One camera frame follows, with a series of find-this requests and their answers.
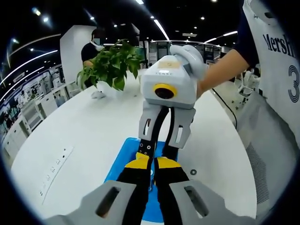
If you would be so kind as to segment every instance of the ceiling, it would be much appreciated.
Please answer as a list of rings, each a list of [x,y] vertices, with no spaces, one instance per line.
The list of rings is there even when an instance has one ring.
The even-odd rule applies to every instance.
[[[64,34],[75,24],[104,27],[108,43],[114,43],[117,39],[123,38],[128,38],[135,43],[131,24],[140,30],[140,40],[165,40],[165,36],[153,21],[157,19],[171,40],[186,40],[187,37],[184,37],[182,33],[194,33],[197,36],[191,37],[190,40],[204,42],[235,31],[240,17],[239,0],[218,0],[217,2],[184,0],[178,3],[173,0],[143,0],[143,2],[142,5],[135,0],[77,0],[72,3],[67,0],[30,0],[20,4],[10,3],[14,4],[13,14],[7,10],[6,14],[2,15],[4,18],[1,18],[6,21],[4,29],[7,32],[4,36],[8,43],[1,47],[1,53],[4,53],[0,55],[0,59],[3,59],[2,77],[32,58],[59,50],[60,36],[35,42],[13,53],[16,49],[42,37]],[[32,12],[33,7],[41,12],[41,16]],[[45,16],[49,18],[47,23],[43,22]],[[15,38],[18,43],[14,43],[12,38]],[[226,44],[230,47],[236,42],[236,38],[237,35],[230,35],[218,38],[211,43]],[[13,53],[9,57],[10,67],[5,53]],[[14,72],[4,85],[1,85],[0,96],[9,90],[8,84],[20,73],[28,74],[41,66],[49,68],[54,63],[56,65],[60,63],[59,52],[28,63]]]

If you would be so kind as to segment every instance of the gray gripper handle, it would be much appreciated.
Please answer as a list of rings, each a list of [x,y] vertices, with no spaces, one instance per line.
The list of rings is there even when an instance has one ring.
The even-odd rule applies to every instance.
[[[78,209],[68,215],[57,215],[46,225],[121,225],[135,184],[109,180],[85,197]]]
[[[250,217],[239,217],[225,207],[224,199],[196,180],[170,184],[183,225],[254,225]]]

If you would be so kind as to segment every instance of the blue tray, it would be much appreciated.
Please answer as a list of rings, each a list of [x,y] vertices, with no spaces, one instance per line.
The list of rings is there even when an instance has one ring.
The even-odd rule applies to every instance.
[[[138,150],[140,140],[137,138],[127,138],[124,142],[116,160],[114,161],[111,170],[109,171],[105,181],[117,180],[120,173],[123,171],[125,165],[132,160],[135,160],[135,154]],[[162,155],[162,150],[165,142],[158,142],[155,150],[154,157],[160,157]],[[158,202],[158,189],[153,183],[154,177],[154,163],[151,165],[151,187],[149,188],[149,198],[146,205],[146,210],[142,217],[143,220],[153,222],[153,223],[163,223],[163,215],[161,213],[159,202]]]

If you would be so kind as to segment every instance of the yellow lens ring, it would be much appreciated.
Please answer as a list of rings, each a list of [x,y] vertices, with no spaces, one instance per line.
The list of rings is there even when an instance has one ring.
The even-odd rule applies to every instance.
[[[153,91],[156,93],[158,89],[169,90],[173,94],[173,97],[175,97],[177,95],[176,88],[169,85],[169,84],[166,84],[166,83],[157,83],[157,84],[155,84],[154,87],[153,87]]]

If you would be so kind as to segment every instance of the jersey number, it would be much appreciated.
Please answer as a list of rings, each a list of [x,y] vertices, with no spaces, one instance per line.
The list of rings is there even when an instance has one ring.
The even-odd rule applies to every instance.
[[[299,95],[300,95],[300,91],[299,91],[299,84],[300,84],[300,76],[299,76],[299,72],[297,70],[297,68],[293,65],[290,66],[289,68],[289,76],[292,76],[293,73],[295,73],[296,75],[296,80],[294,80],[294,88],[296,90],[296,94],[293,95],[292,90],[289,89],[289,96],[292,102],[296,103],[299,100]]]

